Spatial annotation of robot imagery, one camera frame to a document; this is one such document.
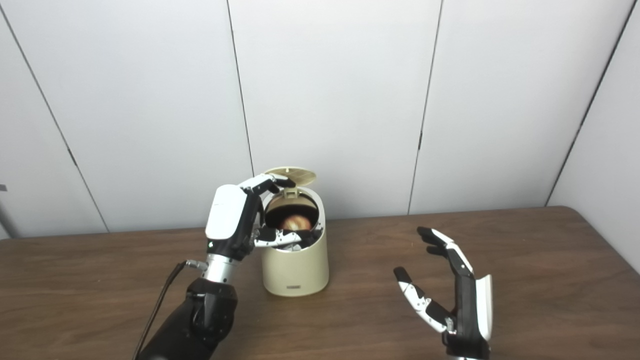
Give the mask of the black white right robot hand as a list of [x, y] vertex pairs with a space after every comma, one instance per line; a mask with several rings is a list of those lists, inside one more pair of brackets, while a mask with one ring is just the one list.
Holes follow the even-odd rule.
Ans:
[[413, 283], [402, 266], [393, 269], [398, 287], [413, 311], [433, 330], [449, 360], [489, 360], [493, 331], [493, 279], [477, 278], [473, 266], [454, 239], [429, 227], [416, 232], [430, 255], [448, 260], [454, 276], [454, 307], [447, 310]]

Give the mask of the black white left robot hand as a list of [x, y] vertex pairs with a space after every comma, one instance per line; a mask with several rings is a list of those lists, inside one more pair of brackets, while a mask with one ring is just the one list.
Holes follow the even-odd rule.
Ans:
[[264, 193], [294, 186], [286, 176], [263, 173], [240, 184], [218, 187], [205, 226], [208, 255], [242, 261], [254, 248], [302, 242], [303, 236], [297, 231], [268, 227], [262, 203]]

